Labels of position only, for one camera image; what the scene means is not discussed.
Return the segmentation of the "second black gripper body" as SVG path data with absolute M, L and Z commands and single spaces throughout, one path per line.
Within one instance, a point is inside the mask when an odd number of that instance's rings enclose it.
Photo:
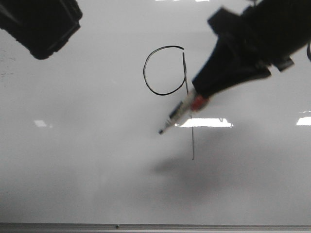
M 80 28 L 75 0 L 2 0 L 0 28 L 38 59 L 59 51 Z

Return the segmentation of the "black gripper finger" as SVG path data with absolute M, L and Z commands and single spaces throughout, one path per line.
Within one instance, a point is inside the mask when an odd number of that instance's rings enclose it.
M 207 98 L 243 82 L 271 75 L 258 54 L 230 35 L 218 37 L 214 50 L 192 80 L 196 92 Z

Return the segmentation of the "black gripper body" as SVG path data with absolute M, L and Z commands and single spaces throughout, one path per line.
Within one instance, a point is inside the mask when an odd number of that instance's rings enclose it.
M 241 40 L 259 60 L 283 71 L 294 64 L 291 54 L 311 40 L 311 2 L 262 0 L 240 15 L 220 8 L 207 22 L 216 34 Z

